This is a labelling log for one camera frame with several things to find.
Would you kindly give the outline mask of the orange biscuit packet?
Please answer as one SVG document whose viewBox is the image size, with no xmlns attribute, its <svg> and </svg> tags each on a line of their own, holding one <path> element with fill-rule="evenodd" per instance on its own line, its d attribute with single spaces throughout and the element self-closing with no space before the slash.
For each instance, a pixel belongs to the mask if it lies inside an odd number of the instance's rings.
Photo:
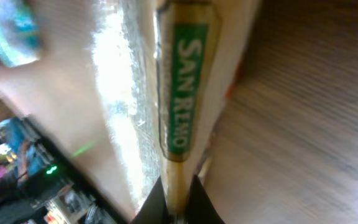
<svg viewBox="0 0 358 224">
<path fill-rule="evenodd" d="M 0 221 L 46 208 L 131 222 L 161 177 L 170 223 L 190 187 L 259 1 L 0 1 Z"/>
</svg>

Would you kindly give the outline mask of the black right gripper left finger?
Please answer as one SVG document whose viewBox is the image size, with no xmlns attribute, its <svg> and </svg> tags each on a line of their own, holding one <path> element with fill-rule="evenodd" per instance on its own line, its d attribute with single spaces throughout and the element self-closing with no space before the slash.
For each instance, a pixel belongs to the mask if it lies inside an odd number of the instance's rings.
<svg viewBox="0 0 358 224">
<path fill-rule="evenodd" d="M 169 224 L 170 218 L 166 206 L 161 177 L 155 182 L 142 208 L 131 224 Z"/>
</svg>

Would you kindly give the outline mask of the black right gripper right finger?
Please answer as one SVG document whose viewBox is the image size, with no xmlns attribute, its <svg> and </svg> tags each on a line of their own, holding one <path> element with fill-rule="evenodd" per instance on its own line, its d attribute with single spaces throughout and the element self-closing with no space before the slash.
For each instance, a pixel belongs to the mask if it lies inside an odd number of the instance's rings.
<svg viewBox="0 0 358 224">
<path fill-rule="evenodd" d="M 185 219 L 188 224 L 224 224 L 197 175 L 191 183 Z"/>
</svg>

